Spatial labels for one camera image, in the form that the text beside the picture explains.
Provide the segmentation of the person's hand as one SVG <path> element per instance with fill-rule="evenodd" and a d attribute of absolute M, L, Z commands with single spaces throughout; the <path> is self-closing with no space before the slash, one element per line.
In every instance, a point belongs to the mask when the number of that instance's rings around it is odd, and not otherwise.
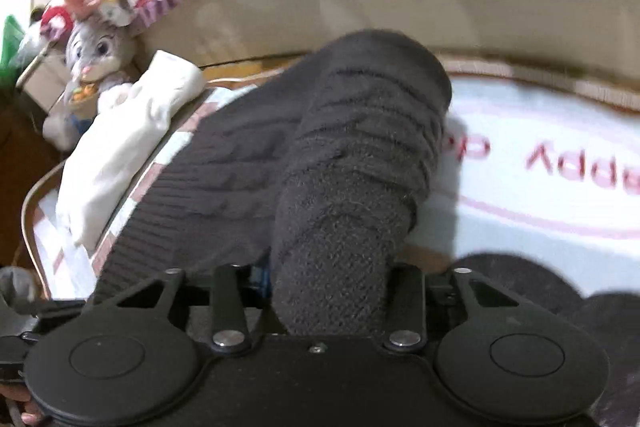
<path fill-rule="evenodd" d="M 14 421 L 20 420 L 17 426 L 40 426 L 46 420 L 25 386 L 2 384 L 0 393 L 3 399 L 13 402 L 9 411 Z"/>

